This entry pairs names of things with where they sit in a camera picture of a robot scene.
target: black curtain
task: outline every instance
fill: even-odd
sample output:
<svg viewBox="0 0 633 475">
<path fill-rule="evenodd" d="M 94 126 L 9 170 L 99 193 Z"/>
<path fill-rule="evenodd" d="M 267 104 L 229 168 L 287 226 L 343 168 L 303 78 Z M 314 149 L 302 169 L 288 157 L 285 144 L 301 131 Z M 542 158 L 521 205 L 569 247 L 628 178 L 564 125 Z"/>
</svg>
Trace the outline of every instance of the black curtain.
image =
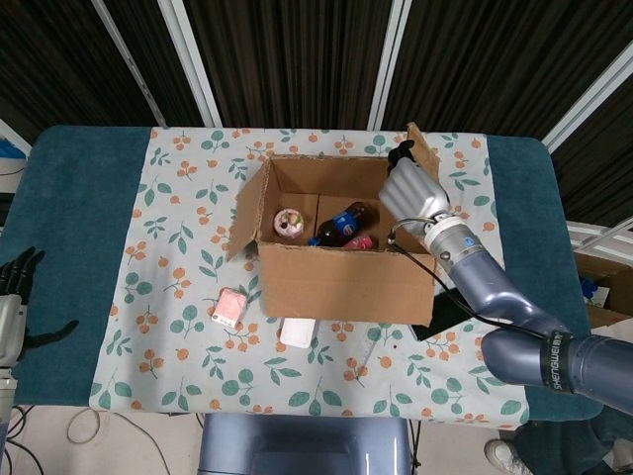
<svg viewBox="0 0 633 475">
<path fill-rule="evenodd" d="M 631 41 L 630 0 L 413 0 L 383 129 L 543 139 Z"/>
<path fill-rule="evenodd" d="M 553 153 L 567 219 L 614 226 L 633 216 L 633 77 Z"/>
<path fill-rule="evenodd" d="M 203 127 L 156 0 L 106 0 L 105 4 L 167 125 Z"/>
<path fill-rule="evenodd" d="M 56 124 L 155 125 L 88 0 L 2 0 L 0 18 L 0 118 L 27 141 Z"/>
<path fill-rule="evenodd" d="M 189 0 L 227 127 L 366 129 L 387 0 Z"/>
</svg>

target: cardboard box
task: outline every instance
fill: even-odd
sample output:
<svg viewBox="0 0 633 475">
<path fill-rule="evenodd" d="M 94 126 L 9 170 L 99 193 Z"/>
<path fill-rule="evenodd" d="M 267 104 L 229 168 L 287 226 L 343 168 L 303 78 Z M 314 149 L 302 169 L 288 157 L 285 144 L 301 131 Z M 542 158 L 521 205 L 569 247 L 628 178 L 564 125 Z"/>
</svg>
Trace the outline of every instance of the cardboard box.
<svg viewBox="0 0 633 475">
<path fill-rule="evenodd" d="M 603 309 L 587 305 L 591 327 L 633 319 L 633 267 L 580 252 L 574 256 L 580 275 L 610 289 Z"/>
<path fill-rule="evenodd" d="M 416 161 L 437 179 L 438 160 L 415 125 Z M 228 258 L 252 241 L 262 262 L 264 307 L 270 317 L 310 318 L 428 325 L 433 280 L 405 256 L 386 250 L 396 221 L 378 192 L 387 179 L 387 160 L 373 157 L 276 155 L 246 183 L 237 198 L 237 216 Z M 380 215 L 361 230 L 378 241 L 375 250 L 310 247 L 318 226 L 355 201 L 370 203 Z M 306 230 L 295 240 L 277 236 L 273 218 L 294 208 Z M 435 260 L 404 229 L 399 244 L 430 268 Z"/>
</svg>

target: pink bottle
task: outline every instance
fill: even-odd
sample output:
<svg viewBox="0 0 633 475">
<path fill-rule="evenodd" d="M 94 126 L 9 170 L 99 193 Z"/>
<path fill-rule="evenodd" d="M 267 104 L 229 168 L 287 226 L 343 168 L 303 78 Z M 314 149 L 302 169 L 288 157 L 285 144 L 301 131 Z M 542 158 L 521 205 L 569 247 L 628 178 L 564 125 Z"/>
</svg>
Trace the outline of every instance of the pink bottle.
<svg viewBox="0 0 633 475">
<path fill-rule="evenodd" d="M 353 240 L 348 242 L 343 247 L 346 247 L 348 249 L 362 249 L 362 250 L 373 249 L 374 247 L 376 247 L 376 243 L 371 238 L 371 236 L 361 235 L 361 236 L 355 237 Z"/>
</svg>

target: floral tablecloth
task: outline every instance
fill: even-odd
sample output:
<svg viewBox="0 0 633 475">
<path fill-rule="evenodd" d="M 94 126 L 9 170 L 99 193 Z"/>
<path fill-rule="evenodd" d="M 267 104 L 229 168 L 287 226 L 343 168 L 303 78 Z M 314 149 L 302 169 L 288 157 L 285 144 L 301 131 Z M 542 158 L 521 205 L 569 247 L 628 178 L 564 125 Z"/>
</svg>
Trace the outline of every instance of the floral tablecloth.
<svg viewBox="0 0 633 475">
<path fill-rule="evenodd" d="M 404 133 L 154 129 L 90 405 L 112 411 L 385 416 L 515 428 L 522 387 L 486 368 L 491 330 L 469 321 L 426 341 L 407 326 L 320 322 L 309 349 L 279 341 L 254 246 L 226 260 L 241 187 L 275 153 L 385 156 Z M 428 134 L 455 211 L 502 264 L 486 137 Z M 210 319 L 220 289 L 249 303 L 235 330 Z M 377 344 L 362 365 L 357 349 Z"/>
</svg>

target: white shoe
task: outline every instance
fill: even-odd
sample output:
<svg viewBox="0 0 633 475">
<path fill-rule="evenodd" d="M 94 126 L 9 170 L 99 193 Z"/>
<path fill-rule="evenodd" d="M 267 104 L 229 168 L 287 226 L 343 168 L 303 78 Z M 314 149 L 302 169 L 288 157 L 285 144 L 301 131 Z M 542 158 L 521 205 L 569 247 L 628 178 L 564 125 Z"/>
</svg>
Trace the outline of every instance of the white shoe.
<svg viewBox="0 0 633 475">
<path fill-rule="evenodd" d="M 519 458 L 512 442 L 489 440 L 484 447 L 488 461 L 501 472 L 509 475 L 533 475 Z"/>
</svg>

